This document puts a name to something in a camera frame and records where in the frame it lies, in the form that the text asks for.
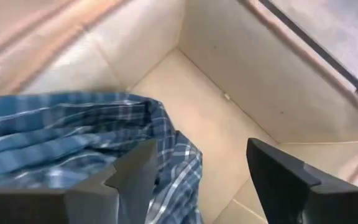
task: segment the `plaid fabric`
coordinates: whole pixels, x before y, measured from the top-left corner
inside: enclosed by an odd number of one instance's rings
[[[69,187],[146,139],[159,163],[147,223],[201,223],[201,152],[160,102],[126,93],[0,97],[0,186]]]

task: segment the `clothing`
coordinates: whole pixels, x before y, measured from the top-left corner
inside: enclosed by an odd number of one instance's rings
[[[0,97],[0,186],[67,188],[156,139],[158,181],[146,223],[201,223],[201,152],[163,105],[126,93]]]

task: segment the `blue plaid shirt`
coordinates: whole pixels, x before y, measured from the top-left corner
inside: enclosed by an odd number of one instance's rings
[[[126,93],[0,97],[0,186],[67,188],[156,139],[158,183],[146,223],[202,223],[201,152],[163,105]]]

